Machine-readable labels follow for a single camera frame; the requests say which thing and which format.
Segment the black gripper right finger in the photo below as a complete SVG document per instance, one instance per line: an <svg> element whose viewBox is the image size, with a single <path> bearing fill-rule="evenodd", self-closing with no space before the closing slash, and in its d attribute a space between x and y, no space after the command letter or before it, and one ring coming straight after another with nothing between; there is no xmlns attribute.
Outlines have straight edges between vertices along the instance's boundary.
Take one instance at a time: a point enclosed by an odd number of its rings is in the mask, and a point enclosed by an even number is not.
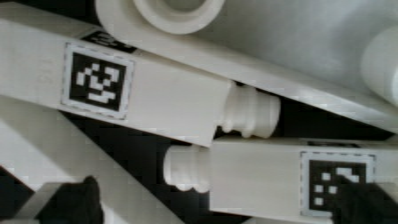
<svg viewBox="0 0 398 224"><path fill-rule="evenodd" d="M398 224L398 201L375 183L338 177L331 199L332 224Z"/></svg>

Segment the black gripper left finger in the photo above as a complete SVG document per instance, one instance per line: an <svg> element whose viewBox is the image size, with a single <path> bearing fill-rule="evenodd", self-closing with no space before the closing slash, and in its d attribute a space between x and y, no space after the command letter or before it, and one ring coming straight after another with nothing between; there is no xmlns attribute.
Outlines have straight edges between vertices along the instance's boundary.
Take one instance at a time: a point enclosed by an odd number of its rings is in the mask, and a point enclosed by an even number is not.
<svg viewBox="0 0 398 224"><path fill-rule="evenodd" d="M105 224L100 184L87 176L80 183L64 183L36 215L39 224Z"/></svg>

